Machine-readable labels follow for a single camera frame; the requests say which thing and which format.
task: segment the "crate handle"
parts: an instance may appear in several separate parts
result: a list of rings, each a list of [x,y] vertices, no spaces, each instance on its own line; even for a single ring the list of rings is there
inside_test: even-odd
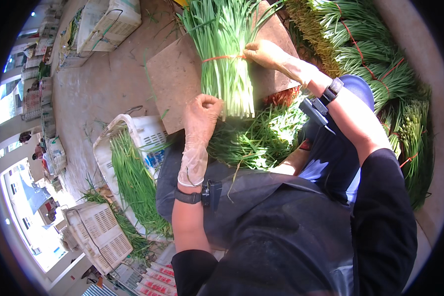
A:
[[[130,115],[133,111],[139,111],[143,108],[143,105],[135,106],[133,108],[128,109],[124,114]]]

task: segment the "translucent glove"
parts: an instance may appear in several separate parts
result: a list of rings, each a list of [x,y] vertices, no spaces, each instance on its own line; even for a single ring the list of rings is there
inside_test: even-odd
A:
[[[277,70],[307,88],[319,71],[316,66],[289,55],[268,40],[258,40],[245,46],[243,54],[267,69]]]
[[[222,100],[204,94],[186,105],[183,117],[186,144],[178,174],[181,185],[197,186],[204,181],[208,158],[206,149],[222,109]]]

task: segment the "blue pants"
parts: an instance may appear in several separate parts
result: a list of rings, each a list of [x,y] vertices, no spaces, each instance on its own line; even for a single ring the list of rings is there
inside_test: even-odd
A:
[[[340,80],[373,112],[373,93],[365,80],[355,75],[344,75]],[[326,118],[329,122],[327,126],[335,135],[312,120],[302,127],[305,137],[314,141],[314,144],[299,176],[316,183],[328,196],[352,204],[355,203],[360,183],[357,150],[332,117],[327,114]]]

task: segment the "dirty floor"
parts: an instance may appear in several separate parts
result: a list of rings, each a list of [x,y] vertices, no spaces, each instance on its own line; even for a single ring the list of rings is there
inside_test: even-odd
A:
[[[70,0],[59,32],[66,29],[86,0]],[[68,165],[63,176],[66,190],[77,201],[89,189],[86,178],[101,184],[92,145],[111,122],[129,108],[143,105],[132,116],[158,115],[145,73],[148,61],[181,37],[173,14],[164,0],[141,0],[142,25],[113,52],[95,52],[80,68],[56,72],[57,46],[52,54],[53,109],[56,128],[65,149]],[[57,37],[55,44],[60,43]]]

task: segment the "brown board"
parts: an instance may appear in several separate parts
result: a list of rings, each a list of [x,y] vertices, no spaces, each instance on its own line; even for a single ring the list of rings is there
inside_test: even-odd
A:
[[[268,8],[260,3],[260,13]],[[288,32],[277,15],[272,16],[257,34],[256,40],[267,39],[292,56],[298,57]],[[167,133],[184,128],[182,116],[186,103],[201,93],[201,58],[189,34],[163,49],[146,64],[149,79],[156,96]],[[256,63],[249,64],[255,100],[298,86],[278,71],[268,70]]]

